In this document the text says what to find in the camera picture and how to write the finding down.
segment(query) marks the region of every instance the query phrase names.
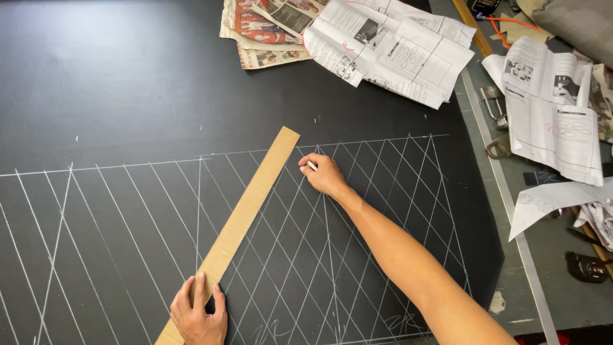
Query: black surface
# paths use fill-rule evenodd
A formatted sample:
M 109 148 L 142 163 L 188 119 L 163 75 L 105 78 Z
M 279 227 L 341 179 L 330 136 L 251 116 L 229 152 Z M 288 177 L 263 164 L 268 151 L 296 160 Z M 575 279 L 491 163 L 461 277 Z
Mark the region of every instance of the black surface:
M 429 10 L 427 1 L 413 5 Z M 10 175 L 0 177 L 1 344 L 16 343 L 12 330 L 20 344 L 38 337 L 46 295 L 41 344 L 155 341 L 165 306 L 199 263 L 192 238 L 204 256 L 264 156 L 256 150 L 282 125 L 302 135 L 301 146 L 332 144 L 318 149 L 337 151 L 349 183 L 425 241 L 463 287 L 467 274 L 466 290 L 489 304 L 502 254 L 455 96 L 431 110 L 370 83 L 353 88 L 313 61 L 242 71 L 235 43 L 217 38 L 221 8 L 187 0 L 0 3 L 0 174 Z M 238 151 L 255 152 L 197 159 Z M 228 343 L 315 344 L 320 330 L 319 344 L 421 336 L 428 329 L 419 312 L 386 286 L 346 214 L 327 198 L 324 207 L 310 186 L 297 188 L 299 155 L 233 260 L 240 275 L 233 264 L 222 279 Z M 152 169 L 149 161 L 170 163 Z M 67 188 L 72 162 L 85 170 Z M 117 167 L 90 169 L 96 164 Z M 17 177 L 15 169 L 37 174 Z M 40 173 L 54 170 L 64 171 Z M 54 252 L 59 281 L 50 279 Z M 279 295 L 284 302 L 275 303 Z M 322 328 L 328 306 L 334 315 Z

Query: chalk grid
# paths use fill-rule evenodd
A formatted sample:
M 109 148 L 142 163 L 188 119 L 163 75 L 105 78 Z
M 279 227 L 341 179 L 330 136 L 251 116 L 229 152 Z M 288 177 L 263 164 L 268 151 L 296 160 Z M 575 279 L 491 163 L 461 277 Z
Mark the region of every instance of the chalk grid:
M 378 344 L 429 335 L 417 309 L 385 277 L 346 213 L 316 192 L 296 163 L 312 151 L 333 157 L 360 195 L 423 243 L 470 293 L 435 141 L 436 136 L 409 136 L 296 147 L 221 280 L 229 311 L 226 343 Z M 73 342 L 120 344 L 128 338 L 132 343 L 135 339 L 139 339 L 136 343 L 155 342 L 174 294 L 202 263 L 265 153 L 233 152 L 104 168 L 71 166 L 64 171 L 0 176 L 0 182 L 6 182 L 0 184 L 6 223 L 0 227 L 0 241 L 10 239 L 6 243 L 11 246 L 4 248 L 15 254 L 13 265 L 27 287 L 19 294 L 32 299 L 32 313 L 37 317 L 36 327 L 20 330 L 11 321 L 15 307 L 6 303 L 17 297 L 16 291 L 0 285 L 9 326 L 0 331 L 10 332 L 4 338 L 17 344 L 31 344 L 32 339 L 36 344 L 62 343 L 54 340 L 62 337 L 58 331 L 47 325 L 56 325 L 55 319 L 61 317 L 64 325 L 74 327 Z M 49 207 L 57 208 L 51 212 Z M 113 220 L 107 219 L 109 212 L 115 213 Z M 13 222 L 15 213 L 32 218 L 28 231 L 30 238 L 37 236 L 40 241 L 38 266 L 46 272 L 43 277 L 33 278 L 32 272 L 40 267 L 20 254 L 36 249 L 19 239 L 21 228 L 16 226 L 24 222 Z M 53 224 L 59 225 L 48 225 L 53 217 Z M 89 235 L 75 235 L 84 233 L 84 228 Z M 124 241 L 113 238 L 118 233 Z M 72 246 L 73 260 L 56 261 L 63 248 L 70 247 L 61 245 L 60 238 Z M 150 241 L 159 250 L 149 247 Z M 104 263 L 98 262 L 101 256 L 88 257 L 95 252 L 89 248 L 91 242 L 104 254 Z M 116 260 L 113 254 L 121 258 Z M 135 290 L 131 278 L 126 278 L 132 275 L 122 261 L 126 255 L 138 259 L 132 263 L 138 264 L 134 266 L 145 278 L 147 293 Z M 100 310 L 98 320 L 103 322 L 81 321 L 80 316 L 90 311 L 79 310 L 79 301 L 64 291 L 66 283 L 60 280 L 63 274 L 76 274 L 64 273 L 69 265 L 79 266 L 79 274 L 85 274 L 89 283 L 79 288 L 89 291 L 93 300 L 89 307 Z M 101 265 L 107 274 L 116 274 L 113 287 L 98 274 Z M 95 274 L 90 274 L 91 266 L 97 266 Z M 125 302 L 121 306 L 112 298 L 118 293 Z M 150 304 L 147 310 L 142 310 L 143 299 Z M 50 304 L 55 309 L 52 314 Z M 113 315 L 130 314 L 133 328 L 118 331 L 122 327 L 107 309 L 120 309 Z

